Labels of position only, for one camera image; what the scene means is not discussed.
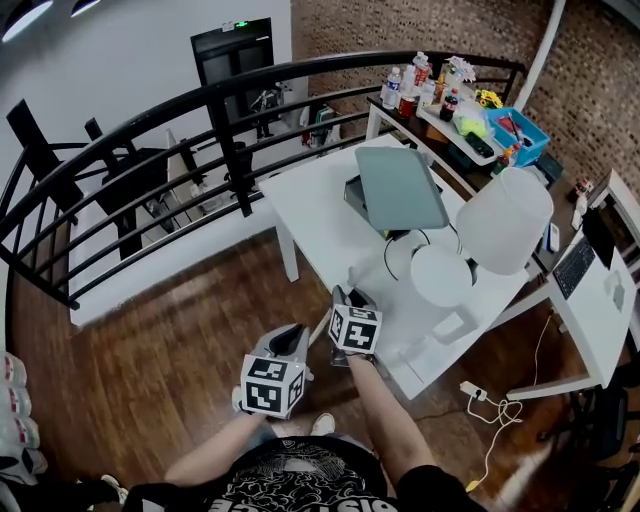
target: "black graphic t-shirt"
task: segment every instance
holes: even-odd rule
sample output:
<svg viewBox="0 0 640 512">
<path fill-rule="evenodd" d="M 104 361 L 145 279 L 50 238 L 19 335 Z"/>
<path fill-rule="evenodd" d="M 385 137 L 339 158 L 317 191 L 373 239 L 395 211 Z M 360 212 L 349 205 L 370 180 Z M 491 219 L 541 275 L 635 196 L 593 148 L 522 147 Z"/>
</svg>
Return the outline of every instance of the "black graphic t-shirt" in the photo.
<svg viewBox="0 0 640 512">
<path fill-rule="evenodd" d="M 333 437 L 289 437 L 240 457 L 222 478 L 193 489 L 168 484 L 134 487 L 125 512 L 141 500 L 166 512 L 480 512 L 462 484 L 435 466 L 414 468 L 387 497 L 378 460 Z"/>
</svg>

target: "keyboard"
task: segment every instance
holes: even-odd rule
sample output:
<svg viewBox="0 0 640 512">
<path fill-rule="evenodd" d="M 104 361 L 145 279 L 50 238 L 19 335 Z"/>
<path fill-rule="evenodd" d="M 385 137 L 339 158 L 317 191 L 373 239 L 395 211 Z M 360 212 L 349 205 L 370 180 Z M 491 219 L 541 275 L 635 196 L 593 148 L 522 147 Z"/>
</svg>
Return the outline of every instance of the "keyboard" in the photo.
<svg viewBox="0 0 640 512">
<path fill-rule="evenodd" d="M 583 237 L 555 268 L 553 275 L 565 299 L 576 289 L 595 257 L 596 253 L 593 252 L 589 241 Z"/>
</svg>

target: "white cable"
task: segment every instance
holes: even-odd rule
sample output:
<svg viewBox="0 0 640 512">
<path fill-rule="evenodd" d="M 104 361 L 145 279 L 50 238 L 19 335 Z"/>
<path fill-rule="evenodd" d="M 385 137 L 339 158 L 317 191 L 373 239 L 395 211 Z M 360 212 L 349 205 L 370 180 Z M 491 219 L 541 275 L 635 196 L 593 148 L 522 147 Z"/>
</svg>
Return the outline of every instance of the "white cable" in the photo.
<svg viewBox="0 0 640 512">
<path fill-rule="evenodd" d="M 498 415 L 494 419 L 488 420 L 486 418 L 483 418 L 479 414 L 471 412 L 471 403 L 473 402 L 474 398 L 475 397 L 473 396 L 469 398 L 469 403 L 467 405 L 467 412 L 474 418 L 478 418 L 479 420 L 482 420 L 489 425 L 493 425 L 496 421 L 500 421 L 501 426 L 493 436 L 493 440 L 491 441 L 491 446 L 489 447 L 489 451 L 487 452 L 487 455 L 484 458 L 484 475 L 482 475 L 482 478 L 477 481 L 473 489 L 478 487 L 487 478 L 487 476 L 489 476 L 489 457 L 491 456 L 491 452 L 493 451 L 493 448 L 496 445 L 496 440 L 498 439 L 500 432 L 502 432 L 505 428 L 507 428 L 509 425 L 512 425 L 513 423 L 522 423 L 522 420 L 518 419 L 518 416 L 522 412 L 522 408 L 523 408 L 522 402 L 510 402 L 509 400 L 500 400 L 500 403 L 495 403 L 491 399 L 487 398 L 487 402 L 489 402 L 491 405 L 495 405 L 498 408 Z M 518 411 L 513 416 L 509 416 L 509 414 L 507 414 L 507 409 L 511 405 L 519 406 Z"/>
<path fill-rule="evenodd" d="M 534 361 L 536 363 L 536 376 L 533 379 L 534 386 L 538 383 L 538 349 L 540 348 L 540 342 L 542 341 L 542 337 L 544 336 L 544 332 L 547 330 L 547 326 L 549 325 L 549 320 L 551 320 L 552 316 L 553 316 L 553 313 L 551 313 L 547 318 L 547 323 L 544 324 L 544 327 L 542 328 L 542 332 L 540 333 L 540 337 L 538 338 L 538 345 L 536 346 L 536 353 L 534 356 Z"/>
</svg>

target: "ceiling light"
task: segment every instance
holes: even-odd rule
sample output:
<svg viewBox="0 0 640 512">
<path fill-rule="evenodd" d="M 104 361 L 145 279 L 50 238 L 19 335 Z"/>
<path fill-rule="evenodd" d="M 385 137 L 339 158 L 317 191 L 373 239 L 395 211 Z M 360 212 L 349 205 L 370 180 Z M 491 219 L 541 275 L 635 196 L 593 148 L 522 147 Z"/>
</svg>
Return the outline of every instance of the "ceiling light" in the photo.
<svg viewBox="0 0 640 512">
<path fill-rule="evenodd" d="M 17 36 L 42 16 L 52 4 L 53 0 L 23 0 L 20 2 L 7 18 L 2 42 L 6 43 Z"/>
<path fill-rule="evenodd" d="M 94 5 L 99 3 L 100 0 L 78 0 L 76 5 L 73 6 L 73 11 L 71 11 L 71 17 L 75 18 L 79 14 L 82 14 L 84 11 L 91 9 Z"/>
</svg>

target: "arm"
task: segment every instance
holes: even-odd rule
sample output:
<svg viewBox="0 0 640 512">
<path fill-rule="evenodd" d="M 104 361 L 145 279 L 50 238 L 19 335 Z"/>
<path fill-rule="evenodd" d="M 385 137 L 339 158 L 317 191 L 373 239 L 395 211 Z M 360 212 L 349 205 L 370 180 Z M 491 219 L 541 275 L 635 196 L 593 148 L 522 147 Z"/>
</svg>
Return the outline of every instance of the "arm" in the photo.
<svg viewBox="0 0 640 512">
<path fill-rule="evenodd" d="M 418 426 L 383 382 L 373 364 L 347 357 L 362 400 L 367 430 L 394 487 L 410 469 L 436 465 Z"/>
<path fill-rule="evenodd" d="M 240 413 L 203 445 L 175 462 L 167 471 L 165 481 L 189 487 L 220 478 L 229 471 L 265 418 L 264 414 Z"/>
</svg>

